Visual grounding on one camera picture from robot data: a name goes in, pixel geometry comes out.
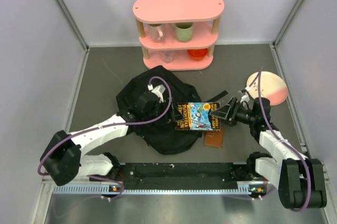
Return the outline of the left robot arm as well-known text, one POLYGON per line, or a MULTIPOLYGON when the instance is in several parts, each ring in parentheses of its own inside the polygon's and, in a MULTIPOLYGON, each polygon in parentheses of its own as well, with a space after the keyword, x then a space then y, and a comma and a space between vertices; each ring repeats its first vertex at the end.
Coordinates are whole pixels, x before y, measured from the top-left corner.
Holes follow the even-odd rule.
POLYGON ((220 119, 211 115, 220 108, 218 102, 175 104, 172 93, 165 93, 162 85, 150 88, 132 105, 97 125, 72 133, 56 132, 40 158, 38 172, 44 169, 58 186, 95 175, 114 180, 120 171, 113 155, 88 155, 111 140, 135 133, 158 153, 173 155, 189 150, 203 132, 220 132, 220 119))

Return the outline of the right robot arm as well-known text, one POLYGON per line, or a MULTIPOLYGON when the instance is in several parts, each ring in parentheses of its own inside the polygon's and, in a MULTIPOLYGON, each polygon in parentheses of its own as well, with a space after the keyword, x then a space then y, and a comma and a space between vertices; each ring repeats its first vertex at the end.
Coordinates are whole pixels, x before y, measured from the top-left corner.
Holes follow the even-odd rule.
POLYGON ((267 178, 277 188, 280 202, 286 209, 300 211, 324 208, 327 205, 323 164, 297 151, 271 122, 270 101, 256 98, 252 109, 245 108, 237 98, 229 102, 230 125, 238 122, 250 128, 251 136, 268 151, 253 153, 245 167, 249 178, 267 178))

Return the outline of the black student backpack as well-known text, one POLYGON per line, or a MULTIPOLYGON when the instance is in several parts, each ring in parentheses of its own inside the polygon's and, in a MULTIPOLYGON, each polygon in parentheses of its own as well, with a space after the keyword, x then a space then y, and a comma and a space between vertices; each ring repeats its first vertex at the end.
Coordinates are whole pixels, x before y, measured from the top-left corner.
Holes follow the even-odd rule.
MULTIPOLYGON (((165 97, 169 96, 178 103, 203 102, 194 86, 182 82, 171 71, 162 66, 148 70, 133 79, 116 96, 120 110, 131 114, 131 105, 144 92, 149 91, 148 84, 153 87, 163 85, 166 90, 165 97)), ((216 98, 206 102, 217 102, 216 98)), ((171 101, 169 115, 171 118, 171 101)), ((131 126, 131 130, 142 137, 144 141, 163 155, 178 154, 189 150, 195 141, 201 137, 203 131, 178 131, 175 129, 177 122, 155 121, 146 125, 131 126)))

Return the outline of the black yellow treehouse book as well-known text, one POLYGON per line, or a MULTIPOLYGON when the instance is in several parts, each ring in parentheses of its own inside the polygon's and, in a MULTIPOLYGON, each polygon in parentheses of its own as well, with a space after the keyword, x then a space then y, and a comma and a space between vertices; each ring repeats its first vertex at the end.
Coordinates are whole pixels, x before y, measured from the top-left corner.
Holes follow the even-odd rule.
POLYGON ((219 108, 218 102, 178 103, 177 109, 183 119, 176 123, 175 129, 178 131, 220 131, 220 119, 210 115, 219 108))

